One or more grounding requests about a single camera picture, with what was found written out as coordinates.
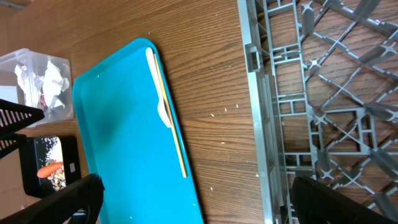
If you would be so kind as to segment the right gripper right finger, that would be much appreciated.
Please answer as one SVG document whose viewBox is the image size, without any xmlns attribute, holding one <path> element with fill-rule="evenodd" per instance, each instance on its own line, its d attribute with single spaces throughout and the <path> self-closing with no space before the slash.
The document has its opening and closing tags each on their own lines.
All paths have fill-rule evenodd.
<svg viewBox="0 0 398 224">
<path fill-rule="evenodd" d="M 395 224 L 394 220 L 306 176 L 294 179 L 292 204 L 301 224 Z"/>
</svg>

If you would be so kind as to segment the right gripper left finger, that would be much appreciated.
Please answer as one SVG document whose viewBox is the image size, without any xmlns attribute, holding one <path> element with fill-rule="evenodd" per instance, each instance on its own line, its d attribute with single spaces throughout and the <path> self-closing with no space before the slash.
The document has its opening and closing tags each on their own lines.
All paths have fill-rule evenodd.
<svg viewBox="0 0 398 224">
<path fill-rule="evenodd" d="M 1 223 L 96 223 L 103 205 L 105 187 L 101 177 L 90 174 Z"/>
</svg>

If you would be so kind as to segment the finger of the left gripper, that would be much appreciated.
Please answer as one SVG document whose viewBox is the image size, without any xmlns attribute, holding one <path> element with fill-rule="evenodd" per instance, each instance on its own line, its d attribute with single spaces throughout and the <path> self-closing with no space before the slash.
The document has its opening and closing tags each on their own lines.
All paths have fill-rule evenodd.
<svg viewBox="0 0 398 224">
<path fill-rule="evenodd" d="M 1 100 L 1 134 L 12 134 L 44 118 L 41 109 Z"/>
<path fill-rule="evenodd" d="M 7 156 L 11 152 L 23 147 L 27 143 L 27 136 L 23 134 L 12 134 L 1 139 L 0 158 Z"/>
</svg>

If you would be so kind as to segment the red snack wrapper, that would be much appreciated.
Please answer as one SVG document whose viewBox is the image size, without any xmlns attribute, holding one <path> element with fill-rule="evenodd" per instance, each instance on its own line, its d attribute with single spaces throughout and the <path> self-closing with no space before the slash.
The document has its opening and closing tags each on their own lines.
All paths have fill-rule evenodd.
<svg viewBox="0 0 398 224">
<path fill-rule="evenodd" d="M 45 101 L 45 95 L 44 94 L 41 94 L 41 96 L 40 96 L 40 105 L 41 105 L 41 108 L 42 108 L 43 111 L 47 111 L 48 108 L 49 108 L 47 103 L 46 103 L 46 101 Z"/>
</svg>

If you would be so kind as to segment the orange carrot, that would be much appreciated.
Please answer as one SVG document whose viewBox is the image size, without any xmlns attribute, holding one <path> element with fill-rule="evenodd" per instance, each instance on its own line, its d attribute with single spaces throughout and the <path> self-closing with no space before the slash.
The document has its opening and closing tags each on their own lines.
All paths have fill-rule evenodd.
<svg viewBox="0 0 398 224">
<path fill-rule="evenodd" d="M 56 162 L 54 164 L 47 165 L 45 167 L 40 168 L 37 171 L 37 177 L 39 178 L 47 178 L 55 171 L 61 169 L 63 167 L 63 162 Z"/>
</svg>

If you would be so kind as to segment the white paper bowl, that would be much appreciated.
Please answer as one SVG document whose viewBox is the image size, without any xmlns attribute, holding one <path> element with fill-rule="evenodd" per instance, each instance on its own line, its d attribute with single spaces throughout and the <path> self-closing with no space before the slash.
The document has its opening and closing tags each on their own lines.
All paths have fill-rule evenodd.
<svg viewBox="0 0 398 224">
<path fill-rule="evenodd" d="M 65 104 L 60 101 L 58 96 L 69 87 L 69 79 L 63 78 L 60 74 L 60 69 L 48 60 L 42 85 L 42 93 L 48 109 L 58 106 L 65 107 Z"/>
</svg>

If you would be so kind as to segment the wooden chopstick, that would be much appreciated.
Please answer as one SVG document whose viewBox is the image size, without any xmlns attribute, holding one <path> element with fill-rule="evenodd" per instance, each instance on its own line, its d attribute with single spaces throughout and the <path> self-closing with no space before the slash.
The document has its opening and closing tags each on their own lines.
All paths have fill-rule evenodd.
<svg viewBox="0 0 398 224">
<path fill-rule="evenodd" d="M 171 124 L 171 130 L 172 130 L 172 134 L 173 134 L 173 137 L 174 137 L 174 143 L 175 143 L 175 148 L 176 148 L 176 151 L 177 151 L 177 156 L 178 156 L 178 161 L 179 161 L 179 164 L 180 164 L 180 169 L 181 169 L 183 178 L 187 178 L 187 171 L 186 171 L 186 168 L 185 168 L 185 164 L 184 164 L 184 160 L 183 160 L 183 156 L 182 156 L 182 151 L 181 151 L 181 148 L 180 148 L 180 142 L 178 140 L 177 130 L 175 128 L 175 124 L 174 124 L 174 121 L 173 121 L 171 108 L 170 108 L 170 104 L 169 104 L 169 99 L 167 97 L 167 93 L 166 93 L 166 90 L 165 90 L 165 85 L 164 85 L 164 82 L 163 82 L 163 77 L 162 77 L 162 74 L 160 72 L 160 66 L 159 66 L 156 54 L 154 54 L 154 62 L 155 62 L 155 66 L 156 66 L 156 69 L 157 69 L 157 74 L 158 74 L 158 78 L 159 78 L 160 88 L 162 90 L 162 95 L 163 95 L 163 99 L 164 99 L 165 109 L 166 109 L 166 112 L 167 112 L 167 115 L 169 117 L 170 124 Z"/>
</svg>

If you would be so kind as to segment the white tissue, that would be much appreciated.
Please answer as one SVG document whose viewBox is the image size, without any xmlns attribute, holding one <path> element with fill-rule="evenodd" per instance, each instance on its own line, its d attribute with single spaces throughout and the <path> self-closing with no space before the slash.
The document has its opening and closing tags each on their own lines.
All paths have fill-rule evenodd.
<svg viewBox="0 0 398 224">
<path fill-rule="evenodd" d="M 38 107 L 40 102 L 40 90 L 37 87 L 38 78 L 35 73 L 30 74 L 27 65 L 17 64 L 14 69 L 17 76 L 17 84 L 24 93 L 25 105 Z"/>
</svg>

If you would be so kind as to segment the black food waste tray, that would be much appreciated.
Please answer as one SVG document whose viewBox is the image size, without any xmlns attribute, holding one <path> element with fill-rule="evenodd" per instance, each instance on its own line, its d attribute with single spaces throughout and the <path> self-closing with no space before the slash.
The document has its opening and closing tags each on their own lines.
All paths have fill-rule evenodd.
<svg viewBox="0 0 398 224">
<path fill-rule="evenodd" d="M 66 186 L 81 179 L 80 160 L 75 136 L 57 136 L 61 140 L 63 166 L 65 171 Z M 22 183 L 24 192 L 32 197 L 44 198 L 57 191 L 52 187 L 47 178 L 37 177 L 37 171 L 42 168 L 37 165 L 35 153 L 35 138 L 27 139 L 27 144 L 19 150 L 21 162 Z"/>
</svg>

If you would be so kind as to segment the grey dishwasher rack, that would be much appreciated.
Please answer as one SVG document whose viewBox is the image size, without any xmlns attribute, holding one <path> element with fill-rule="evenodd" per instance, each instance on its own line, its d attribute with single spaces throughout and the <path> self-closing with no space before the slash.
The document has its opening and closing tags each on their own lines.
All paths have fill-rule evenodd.
<svg viewBox="0 0 398 224">
<path fill-rule="evenodd" d="M 238 2 L 264 223 L 307 175 L 397 220 L 397 2 Z"/>
</svg>

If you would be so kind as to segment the pile of white rice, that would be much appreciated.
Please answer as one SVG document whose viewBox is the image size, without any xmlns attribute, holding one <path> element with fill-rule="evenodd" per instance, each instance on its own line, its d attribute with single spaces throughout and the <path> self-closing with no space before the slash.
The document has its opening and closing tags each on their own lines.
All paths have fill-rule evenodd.
<svg viewBox="0 0 398 224">
<path fill-rule="evenodd" d="M 63 161 L 62 144 L 59 137 L 49 136 L 35 138 L 34 144 L 37 165 L 39 167 Z"/>
</svg>

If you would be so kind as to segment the clear plastic bin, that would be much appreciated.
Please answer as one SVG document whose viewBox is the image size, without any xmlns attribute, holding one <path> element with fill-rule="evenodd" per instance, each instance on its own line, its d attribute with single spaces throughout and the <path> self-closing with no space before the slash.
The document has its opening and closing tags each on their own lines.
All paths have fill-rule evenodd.
<svg viewBox="0 0 398 224">
<path fill-rule="evenodd" d="M 72 119 L 69 60 L 29 49 L 1 56 L 1 99 L 41 109 L 44 118 L 31 127 Z"/>
</svg>

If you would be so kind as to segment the teal plastic tray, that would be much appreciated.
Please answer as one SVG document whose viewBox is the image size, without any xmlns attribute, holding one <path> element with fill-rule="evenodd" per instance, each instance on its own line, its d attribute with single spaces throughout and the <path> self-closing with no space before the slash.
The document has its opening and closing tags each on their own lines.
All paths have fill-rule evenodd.
<svg viewBox="0 0 398 224">
<path fill-rule="evenodd" d="M 187 172 L 183 178 L 171 128 L 157 112 L 146 59 L 157 56 Z M 73 104 L 88 169 L 105 187 L 102 223 L 202 223 L 181 130 L 155 45 L 138 38 L 73 85 Z"/>
</svg>

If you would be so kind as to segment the white plastic fork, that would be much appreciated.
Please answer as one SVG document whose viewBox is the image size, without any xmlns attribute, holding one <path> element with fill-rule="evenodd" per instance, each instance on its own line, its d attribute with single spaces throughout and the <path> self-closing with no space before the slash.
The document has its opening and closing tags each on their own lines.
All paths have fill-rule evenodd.
<svg viewBox="0 0 398 224">
<path fill-rule="evenodd" d="M 157 112 L 159 114 L 160 119 L 165 124 L 165 126 L 167 128 L 171 128 L 172 125 L 165 107 L 165 96 L 163 94 L 162 87 L 160 85 L 160 75 L 158 71 L 155 53 L 150 47 L 146 48 L 146 59 L 158 95 Z"/>
</svg>

